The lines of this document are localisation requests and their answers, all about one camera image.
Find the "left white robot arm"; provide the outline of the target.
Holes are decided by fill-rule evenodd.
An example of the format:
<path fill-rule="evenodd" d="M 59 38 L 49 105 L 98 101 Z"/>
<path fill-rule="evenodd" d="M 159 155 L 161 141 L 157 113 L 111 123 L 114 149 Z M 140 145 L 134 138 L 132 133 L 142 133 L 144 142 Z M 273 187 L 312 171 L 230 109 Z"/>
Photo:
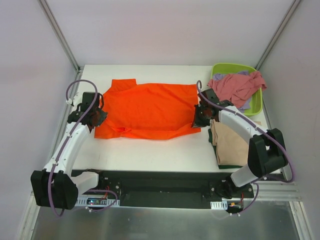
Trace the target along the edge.
<path fill-rule="evenodd" d="M 36 204 L 71 210 L 79 195 L 89 190 L 99 195 L 105 191 L 106 183 L 99 178 L 97 170 L 85 170 L 72 176 L 78 153 L 92 130 L 100 126 L 107 117 L 103 111 L 101 93 L 84 92 L 76 110 L 67 118 L 64 135 L 43 170 L 35 170 L 30 177 Z"/>

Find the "orange t shirt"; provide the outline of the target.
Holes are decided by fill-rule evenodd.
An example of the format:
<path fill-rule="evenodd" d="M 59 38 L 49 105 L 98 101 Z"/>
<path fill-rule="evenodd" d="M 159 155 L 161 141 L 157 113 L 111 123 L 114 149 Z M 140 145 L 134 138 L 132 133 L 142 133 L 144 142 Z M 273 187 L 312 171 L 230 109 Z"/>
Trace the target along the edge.
<path fill-rule="evenodd" d="M 103 99 L 107 117 L 95 129 L 96 139 L 170 140 L 201 132 L 192 127 L 198 104 L 194 84 L 113 79 Z"/>

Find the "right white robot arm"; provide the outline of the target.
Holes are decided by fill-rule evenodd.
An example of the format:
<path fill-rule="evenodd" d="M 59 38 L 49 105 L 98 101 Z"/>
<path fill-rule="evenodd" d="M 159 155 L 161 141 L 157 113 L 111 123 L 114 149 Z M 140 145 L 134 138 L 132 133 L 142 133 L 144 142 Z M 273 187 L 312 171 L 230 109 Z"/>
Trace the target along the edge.
<path fill-rule="evenodd" d="M 228 126 L 248 143 L 247 164 L 232 173 L 225 184 L 225 192 L 237 197 L 243 186 L 254 182 L 289 164 L 282 132 L 276 128 L 258 126 L 228 100 L 219 101 L 213 89 L 198 91 L 195 105 L 194 128 L 207 126 L 211 120 Z"/>

